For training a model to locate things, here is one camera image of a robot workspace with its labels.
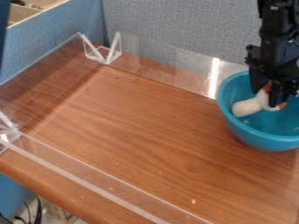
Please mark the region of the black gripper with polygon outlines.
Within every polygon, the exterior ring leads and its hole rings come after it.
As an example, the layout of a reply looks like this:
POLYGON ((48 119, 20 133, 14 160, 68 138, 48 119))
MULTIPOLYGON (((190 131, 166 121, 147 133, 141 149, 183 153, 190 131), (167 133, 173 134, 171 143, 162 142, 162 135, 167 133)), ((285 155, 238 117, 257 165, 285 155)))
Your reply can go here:
POLYGON ((269 106, 277 107, 287 102, 291 91, 299 89, 299 46, 278 44, 247 46, 250 86, 257 94, 271 82, 269 106))

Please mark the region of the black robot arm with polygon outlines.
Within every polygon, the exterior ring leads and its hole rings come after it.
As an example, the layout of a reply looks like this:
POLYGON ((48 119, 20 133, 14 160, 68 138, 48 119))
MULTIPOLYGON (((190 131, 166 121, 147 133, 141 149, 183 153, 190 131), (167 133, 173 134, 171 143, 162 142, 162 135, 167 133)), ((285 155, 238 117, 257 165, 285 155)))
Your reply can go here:
POLYGON ((299 0, 257 0, 261 45, 247 45, 251 90, 269 87, 271 109, 299 92, 299 0))

